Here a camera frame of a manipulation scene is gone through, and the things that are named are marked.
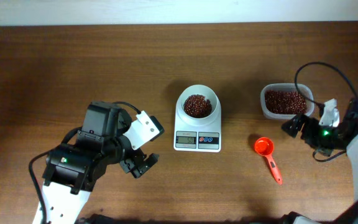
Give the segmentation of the white digital kitchen scale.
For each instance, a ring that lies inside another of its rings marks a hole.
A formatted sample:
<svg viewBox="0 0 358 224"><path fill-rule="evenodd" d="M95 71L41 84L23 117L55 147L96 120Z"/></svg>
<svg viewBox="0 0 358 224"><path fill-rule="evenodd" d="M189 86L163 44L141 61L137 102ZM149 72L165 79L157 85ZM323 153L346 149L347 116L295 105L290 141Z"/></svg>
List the white digital kitchen scale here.
<svg viewBox="0 0 358 224"><path fill-rule="evenodd" d="M211 112L204 118L194 118L185 112L185 101L192 94L181 94L175 108L173 148L176 151L220 152L222 149L221 104L214 93L202 93Z"/></svg>

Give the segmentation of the orange measuring scoop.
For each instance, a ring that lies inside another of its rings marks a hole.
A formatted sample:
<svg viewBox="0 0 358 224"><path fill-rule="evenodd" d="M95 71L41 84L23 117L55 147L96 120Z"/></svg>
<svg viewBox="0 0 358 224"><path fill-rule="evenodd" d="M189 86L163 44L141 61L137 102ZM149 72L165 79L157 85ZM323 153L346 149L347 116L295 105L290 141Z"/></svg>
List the orange measuring scoop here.
<svg viewBox="0 0 358 224"><path fill-rule="evenodd" d="M268 162L269 169L273 175L273 178L279 185L282 185L283 177L282 177L281 172L277 166L277 163L274 161L273 156L272 156L272 154L274 152L273 141L267 137L258 138L258 140L256 140L256 142L254 143L254 151L257 154L266 158L266 160Z"/></svg>

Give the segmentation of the red adzuki beans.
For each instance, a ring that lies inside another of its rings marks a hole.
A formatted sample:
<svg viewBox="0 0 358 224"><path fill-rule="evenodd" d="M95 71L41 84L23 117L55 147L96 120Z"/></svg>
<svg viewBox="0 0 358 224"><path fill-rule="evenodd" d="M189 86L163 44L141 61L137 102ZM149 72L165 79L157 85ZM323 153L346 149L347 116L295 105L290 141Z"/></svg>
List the red adzuki beans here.
<svg viewBox="0 0 358 224"><path fill-rule="evenodd" d="M306 113L306 100L297 91L273 91L265 93L266 108L275 114ZM191 95L184 103L184 111L194 118L204 118L212 113L212 104L202 95Z"/></svg>

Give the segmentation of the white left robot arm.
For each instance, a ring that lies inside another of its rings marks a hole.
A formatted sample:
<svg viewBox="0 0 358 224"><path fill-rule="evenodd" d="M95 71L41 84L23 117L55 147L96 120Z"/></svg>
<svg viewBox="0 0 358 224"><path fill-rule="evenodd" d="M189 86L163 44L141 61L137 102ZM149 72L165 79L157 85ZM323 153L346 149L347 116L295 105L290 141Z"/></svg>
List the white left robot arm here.
<svg viewBox="0 0 358 224"><path fill-rule="evenodd" d="M136 179L158 161L141 146L164 132L154 116L136 110L136 120L123 108L125 103L93 101L83 125L69 131L61 143L43 153L46 168L39 185L33 164L29 173L39 198L34 223L74 223L88 201L96 181L109 165L119 164Z"/></svg>

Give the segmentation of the white round bowl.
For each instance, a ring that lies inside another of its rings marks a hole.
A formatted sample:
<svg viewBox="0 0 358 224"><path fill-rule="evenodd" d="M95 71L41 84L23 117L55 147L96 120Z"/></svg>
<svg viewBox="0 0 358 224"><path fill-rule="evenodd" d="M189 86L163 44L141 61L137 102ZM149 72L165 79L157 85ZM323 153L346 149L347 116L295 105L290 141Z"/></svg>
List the white round bowl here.
<svg viewBox="0 0 358 224"><path fill-rule="evenodd" d="M218 101L217 95L210 87L192 85L180 95L177 109L189 118L204 119L218 110Z"/></svg>

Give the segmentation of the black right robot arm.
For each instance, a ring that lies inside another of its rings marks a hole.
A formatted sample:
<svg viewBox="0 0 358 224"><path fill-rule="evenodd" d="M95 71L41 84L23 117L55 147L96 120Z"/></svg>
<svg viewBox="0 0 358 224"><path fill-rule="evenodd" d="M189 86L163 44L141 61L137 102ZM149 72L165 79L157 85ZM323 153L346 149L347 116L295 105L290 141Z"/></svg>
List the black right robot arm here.
<svg viewBox="0 0 358 224"><path fill-rule="evenodd" d="M282 130L295 138L301 133L312 149L312 155L326 156L319 162L328 162L345 154L352 167L354 203L332 223L358 223L358 98L349 102L342 120L339 119L337 101L331 99L320 107L321 119L298 114L282 124Z"/></svg>

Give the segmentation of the clear plastic bean container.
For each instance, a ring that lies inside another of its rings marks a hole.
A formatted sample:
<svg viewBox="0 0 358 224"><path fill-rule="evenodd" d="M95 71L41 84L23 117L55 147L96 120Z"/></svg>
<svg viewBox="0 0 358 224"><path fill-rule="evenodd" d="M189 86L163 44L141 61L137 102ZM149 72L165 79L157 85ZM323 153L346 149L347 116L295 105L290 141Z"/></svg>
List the clear plastic bean container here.
<svg viewBox="0 0 358 224"><path fill-rule="evenodd" d="M292 83L274 83L265 86L260 93L262 112L267 119L288 120L303 113L311 116L314 104L307 101L301 94L313 99L311 90L298 84L300 93Z"/></svg>

